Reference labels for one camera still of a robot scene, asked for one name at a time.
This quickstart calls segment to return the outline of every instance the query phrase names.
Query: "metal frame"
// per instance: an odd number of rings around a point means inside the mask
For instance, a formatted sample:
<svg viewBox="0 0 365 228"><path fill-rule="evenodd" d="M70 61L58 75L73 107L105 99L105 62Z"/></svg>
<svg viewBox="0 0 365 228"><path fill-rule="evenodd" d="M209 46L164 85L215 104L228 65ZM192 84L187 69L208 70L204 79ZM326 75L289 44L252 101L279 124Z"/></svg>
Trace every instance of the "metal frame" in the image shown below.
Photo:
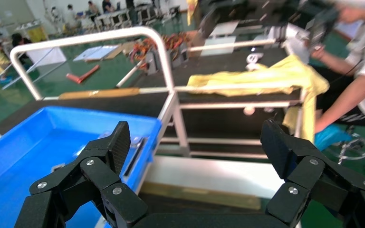
<svg viewBox="0 0 365 228"><path fill-rule="evenodd" d="M18 53L22 53L25 51L35 50L35 49L44 49L44 48L53 48L53 47L63 47L63 46L70 46L76 44L83 44L89 42L97 42L97 41L104 41L108 39L115 39L115 38L125 38L130 36L139 36L145 35L149 38L153 39L158 46L159 50L159 57L160 62L162 65L163 76L165 80L166 87L155 87L155 88L140 88L141 94L150 94L150 93L163 93L168 92L169 95L164 103L164 106L158 116L158 119L162 121L162 128L158 135L158 143L160 141L174 141L178 142L179 146L177 146L177 152L182 154L186 157L189 157L193 154L199 154L201 152L190 152L189 143L196 142L196 143L215 143L219 141L223 144L245 144L245 145L259 145L259 141L257 140L248 140L248 139L207 139L207 138L187 138L187 133L185 129L184 119L182 116L182 109L211 109L211 108L244 108L247 106L253 106L257 108L262 107L289 107L293 103L303 103L305 98L305 91L302 90L300 99L298 101L275 101L275 102L242 102L242 103L223 103L223 104L180 104L178 98L178 92L198 92L198 91L207 91L207 90L217 90L217 89L238 89L238 88L282 88L282 87L289 87L292 86L292 83L285 82L285 83L248 83L248 84L240 84L240 85L220 85L220 86L204 86L204 87L192 87L192 86L174 86L174 81L171 73L171 66L169 62L169 56L166 54L165 45L161 36L152 28L148 27L134 27L134 28L126 28L126 29L119 29L113 31L107 31L100 33L100 36L96 34L88 34L82 36L76 36L72 38L63 38L57 40L51 40L46 42L41 42L38 44L27 44L23 46L15 47L11 54L10 58L13 62L13 66L19 72L21 78L25 82L28 89L33 94L36 100L42 100L43 97L39 93L38 89L34 86L33 82L28 77L26 71L20 64L19 60L17 59ZM267 40L256 40L256 41L244 41L244 42L237 42L231 44L222 44L222 45L209 45L209 46L202 46L202 47L190 47L187 51L202 51L202 50L209 50L209 49L220 49L220 48L238 48L238 47L247 47L247 46L260 46L260 45L271 45L275 44L275 39L267 39ZM288 54L292 54L290 51L290 47L286 44L283 44L286 52ZM117 84L117 86L122 86L125 81L127 81L131 75L138 69L139 64L131 69L130 72ZM45 99L57 99L57 97L48 97ZM170 122L171 117L173 117L173 123L175 126L175 130L177 133L177 140L164 138L162 139L164 132ZM301 119L302 115L301 112L298 115L297 119L297 128L295 135L300 136L300 129L301 129ZM219 156L232 156L228 153L218 153Z"/></svg>

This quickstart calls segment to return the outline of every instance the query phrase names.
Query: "black cable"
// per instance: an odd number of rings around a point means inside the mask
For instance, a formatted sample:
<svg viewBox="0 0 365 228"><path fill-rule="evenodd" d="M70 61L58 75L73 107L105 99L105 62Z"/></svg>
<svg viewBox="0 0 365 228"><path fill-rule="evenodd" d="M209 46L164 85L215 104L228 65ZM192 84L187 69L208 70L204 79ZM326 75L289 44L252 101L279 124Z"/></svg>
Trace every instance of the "black cable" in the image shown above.
<svg viewBox="0 0 365 228"><path fill-rule="evenodd" d="M332 80L332 81L330 81L329 82L329 84L332 84L332 83L334 83L334 82L336 82L337 80L339 80L339 79L341 79L341 78L343 78L343 77L348 77L348 74L350 73L350 72L352 72L360 63L362 62L362 59L354 66L354 67L352 67L352 69L350 69L346 74L343 74L342 76L340 76L339 78L337 78L337 79L335 79L335 80Z"/></svg>

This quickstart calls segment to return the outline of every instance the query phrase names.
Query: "hand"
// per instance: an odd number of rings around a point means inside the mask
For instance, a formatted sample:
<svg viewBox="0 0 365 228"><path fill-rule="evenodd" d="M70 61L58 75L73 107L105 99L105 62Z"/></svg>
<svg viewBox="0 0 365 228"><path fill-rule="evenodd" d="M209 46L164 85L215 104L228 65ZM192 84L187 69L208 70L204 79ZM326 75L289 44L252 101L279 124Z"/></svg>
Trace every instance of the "hand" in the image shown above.
<svg viewBox="0 0 365 228"><path fill-rule="evenodd" d="M319 133L321 131L323 131L324 129L326 129L326 127L328 127L329 124L326 124L325 122L323 122L321 120L321 118L319 118L317 121L316 121L316 125L314 127L314 132L315 133Z"/></svg>
<svg viewBox="0 0 365 228"><path fill-rule="evenodd" d="M314 48L314 51L311 53L311 57L320 60L326 53L325 46L319 45Z"/></svg>

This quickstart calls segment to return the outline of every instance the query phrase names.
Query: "tray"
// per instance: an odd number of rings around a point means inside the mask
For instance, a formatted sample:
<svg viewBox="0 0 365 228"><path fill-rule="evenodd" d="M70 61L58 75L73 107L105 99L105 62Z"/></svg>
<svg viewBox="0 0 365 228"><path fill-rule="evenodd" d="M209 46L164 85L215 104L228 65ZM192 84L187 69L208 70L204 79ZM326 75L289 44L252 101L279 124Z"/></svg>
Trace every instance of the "tray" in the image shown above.
<svg viewBox="0 0 365 228"><path fill-rule="evenodd" d="M132 146L120 175L135 190L148 163L161 123L156 118L64 107L45 107L0 138L0 228L16 223L30 185L53 167L70 163L91 140L127 121ZM136 143L144 142L138 151ZM93 228L100 217L90 202L67 222L68 228Z"/></svg>

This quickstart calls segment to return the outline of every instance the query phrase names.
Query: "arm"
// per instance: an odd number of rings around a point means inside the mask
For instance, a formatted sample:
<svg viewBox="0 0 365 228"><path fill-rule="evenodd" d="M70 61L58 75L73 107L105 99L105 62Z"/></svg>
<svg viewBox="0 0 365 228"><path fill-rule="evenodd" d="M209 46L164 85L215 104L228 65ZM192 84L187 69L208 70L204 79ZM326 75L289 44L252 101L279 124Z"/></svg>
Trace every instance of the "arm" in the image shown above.
<svg viewBox="0 0 365 228"><path fill-rule="evenodd" d="M316 122L316 132L324 130L365 99L365 75L357 77Z"/></svg>
<svg viewBox="0 0 365 228"><path fill-rule="evenodd" d="M355 65L348 63L345 59L336 57L325 52L319 59L329 69L339 74L346 74L347 76L353 76L357 70Z"/></svg>

